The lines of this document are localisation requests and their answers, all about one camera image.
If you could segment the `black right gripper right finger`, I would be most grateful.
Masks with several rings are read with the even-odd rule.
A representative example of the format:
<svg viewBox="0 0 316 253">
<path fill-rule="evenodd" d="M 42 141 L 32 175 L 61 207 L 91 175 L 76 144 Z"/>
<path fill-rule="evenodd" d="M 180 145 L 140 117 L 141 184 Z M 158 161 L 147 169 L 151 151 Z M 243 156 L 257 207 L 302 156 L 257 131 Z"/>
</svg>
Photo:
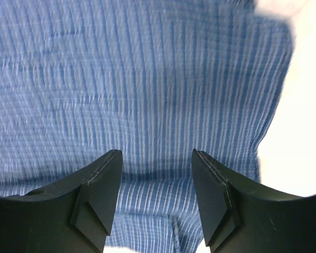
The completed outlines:
<svg viewBox="0 0 316 253">
<path fill-rule="evenodd" d="M 199 150 L 192 175 L 211 252 L 316 252 L 316 194 L 272 189 Z"/>
</svg>

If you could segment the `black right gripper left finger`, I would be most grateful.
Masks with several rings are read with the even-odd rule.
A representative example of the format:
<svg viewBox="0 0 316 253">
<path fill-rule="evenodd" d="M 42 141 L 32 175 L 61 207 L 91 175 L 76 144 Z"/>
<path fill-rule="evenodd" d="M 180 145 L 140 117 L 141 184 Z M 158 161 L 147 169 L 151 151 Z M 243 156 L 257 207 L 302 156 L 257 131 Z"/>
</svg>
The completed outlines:
<svg viewBox="0 0 316 253">
<path fill-rule="evenodd" d="M 102 252 L 111 234 L 122 153 L 26 195 L 0 197 L 0 252 Z"/>
</svg>

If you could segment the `blue checkered long sleeve shirt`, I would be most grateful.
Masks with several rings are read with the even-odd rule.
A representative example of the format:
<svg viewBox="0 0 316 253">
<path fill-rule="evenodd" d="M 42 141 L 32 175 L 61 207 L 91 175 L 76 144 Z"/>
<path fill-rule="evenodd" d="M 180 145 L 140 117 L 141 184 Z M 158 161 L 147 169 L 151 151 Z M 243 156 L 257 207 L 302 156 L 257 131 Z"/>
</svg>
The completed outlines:
<svg viewBox="0 0 316 253">
<path fill-rule="evenodd" d="M 192 150 L 258 180 L 291 54 L 252 1 L 0 1 L 0 196 L 119 149 L 106 245 L 195 252 Z"/>
</svg>

